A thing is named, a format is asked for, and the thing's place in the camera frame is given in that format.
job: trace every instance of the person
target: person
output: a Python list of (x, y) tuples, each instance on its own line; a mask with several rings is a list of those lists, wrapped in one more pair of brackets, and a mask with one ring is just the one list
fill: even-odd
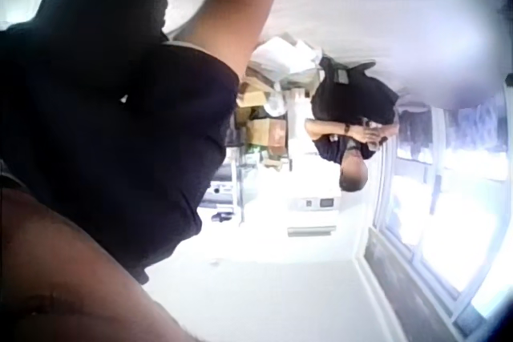
[[(306, 119), (305, 129), (319, 155), (340, 164), (339, 187), (342, 191), (360, 191), (369, 178), (365, 160), (370, 159), (369, 143), (381, 146), (398, 133), (394, 106), (398, 96), (385, 83), (368, 77), (365, 71), (375, 63), (363, 63), (349, 69), (330, 57), (323, 57), (325, 78), (312, 97), (314, 119)], [(346, 74), (346, 83), (339, 72)], [(368, 127), (363, 119), (379, 123)]]
[(273, 0), (43, 0), (0, 32), (6, 340), (194, 340), (141, 288), (201, 229)]

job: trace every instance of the black shirt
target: black shirt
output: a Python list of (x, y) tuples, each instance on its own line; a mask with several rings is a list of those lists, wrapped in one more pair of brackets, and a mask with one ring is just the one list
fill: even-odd
[(145, 283), (147, 266), (200, 232), (196, 209), (224, 161), (237, 75), (199, 50), (157, 46), (134, 64), (121, 103), (38, 56), (8, 62), (0, 158)]
[[(348, 137), (342, 135), (323, 135), (319, 139), (314, 140), (313, 144), (315, 144), (321, 158), (336, 164), (341, 164), (348, 141)], [(360, 146), (360, 152), (364, 160), (372, 158), (375, 154), (366, 144)]]

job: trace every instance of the man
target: man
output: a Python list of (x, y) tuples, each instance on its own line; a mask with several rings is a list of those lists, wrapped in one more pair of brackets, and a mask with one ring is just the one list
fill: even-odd
[(0, 33), (10, 338), (191, 340), (139, 284), (200, 231), (272, 3), (205, 0), (175, 42), (167, 0), (43, 0)]
[[(340, 164), (339, 186), (342, 191), (360, 191), (367, 183), (364, 160), (370, 159), (368, 143), (380, 146), (398, 133), (394, 124), (394, 106), (398, 96), (383, 82), (368, 77), (365, 71), (375, 63), (347, 69), (329, 57), (321, 60), (325, 79), (312, 97), (315, 120), (307, 119), (305, 129), (319, 155)], [(342, 82), (340, 71), (346, 74)], [(368, 119), (383, 125), (369, 128), (362, 125)]]

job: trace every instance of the window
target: window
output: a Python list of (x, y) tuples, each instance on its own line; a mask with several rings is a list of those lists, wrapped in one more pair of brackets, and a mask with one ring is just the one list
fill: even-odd
[(504, 292), (500, 274), (485, 279), (510, 223), (505, 94), (458, 111), (399, 106), (401, 128), (389, 147), (393, 175), (374, 225), (458, 326), (471, 305), (485, 316)]

